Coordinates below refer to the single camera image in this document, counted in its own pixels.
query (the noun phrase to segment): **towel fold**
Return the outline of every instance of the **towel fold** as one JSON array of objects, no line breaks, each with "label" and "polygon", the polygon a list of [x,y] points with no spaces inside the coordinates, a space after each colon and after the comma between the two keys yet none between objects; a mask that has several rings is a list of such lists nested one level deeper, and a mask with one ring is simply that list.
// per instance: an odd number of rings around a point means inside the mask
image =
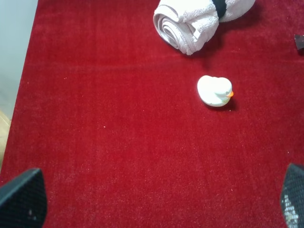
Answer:
[{"label": "towel fold", "polygon": [[153,22],[158,34],[183,54],[202,49],[221,21],[242,16],[255,0],[161,0]]}]

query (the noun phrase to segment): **rubber duck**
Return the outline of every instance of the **rubber duck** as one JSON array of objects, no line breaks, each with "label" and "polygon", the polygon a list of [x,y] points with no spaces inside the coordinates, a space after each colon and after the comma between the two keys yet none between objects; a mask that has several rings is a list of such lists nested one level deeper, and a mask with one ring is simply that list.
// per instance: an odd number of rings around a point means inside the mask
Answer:
[{"label": "rubber duck", "polygon": [[226,105],[234,95],[232,83],[227,78],[208,75],[199,79],[198,91],[202,101],[213,107]]}]

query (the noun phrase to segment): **floor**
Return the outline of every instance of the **floor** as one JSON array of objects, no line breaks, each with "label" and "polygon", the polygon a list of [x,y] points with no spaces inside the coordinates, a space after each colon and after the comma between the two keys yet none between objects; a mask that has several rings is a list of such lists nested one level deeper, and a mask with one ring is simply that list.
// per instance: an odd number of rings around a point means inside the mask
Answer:
[{"label": "floor", "polygon": [[2,167],[3,155],[5,151],[6,141],[10,130],[10,120],[0,111],[0,170]]}]

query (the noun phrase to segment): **red rug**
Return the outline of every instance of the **red rug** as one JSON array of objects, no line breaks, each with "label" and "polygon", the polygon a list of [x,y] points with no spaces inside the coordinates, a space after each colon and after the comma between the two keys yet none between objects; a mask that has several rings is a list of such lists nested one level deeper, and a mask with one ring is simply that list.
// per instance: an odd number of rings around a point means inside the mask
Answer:
[{"label": "red rug", "polygon": [[[43,170],[46,228],[285,227],[279,195],[304,163],[303,1],[257,0],[187,57],[157,0],[40,0],[1,181]],[[207,108],[202,75],[235,96]]]}]

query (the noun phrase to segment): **black strap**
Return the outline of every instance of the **black strap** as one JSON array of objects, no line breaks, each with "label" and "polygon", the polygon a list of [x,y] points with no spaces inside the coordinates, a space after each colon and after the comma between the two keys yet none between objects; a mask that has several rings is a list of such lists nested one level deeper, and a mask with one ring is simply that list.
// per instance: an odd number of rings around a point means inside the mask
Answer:
[{"label": "black strap", "polygon": [[227,4],[225,0],[212,0],[213,4],[215,5],[215,9],[218,13],[218,18],[221,19],[227,10]]}]

